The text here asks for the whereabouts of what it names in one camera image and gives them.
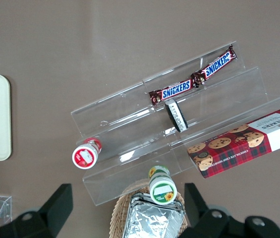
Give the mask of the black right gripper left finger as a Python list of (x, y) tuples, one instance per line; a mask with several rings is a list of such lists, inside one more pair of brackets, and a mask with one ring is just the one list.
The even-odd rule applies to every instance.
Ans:
[(39, 210), (25, 212), (13, 221), (14, 237), (55, 238), (72, 210), (72, 185), (64, 183)]

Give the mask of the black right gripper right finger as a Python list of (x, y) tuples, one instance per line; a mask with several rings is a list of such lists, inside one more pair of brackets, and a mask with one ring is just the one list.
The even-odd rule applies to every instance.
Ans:
[(194, 183), (184, 187), (185, 210), (190, 227), (181, 238), (243, 238), (244, 224), (220, 209), (211, 209)]

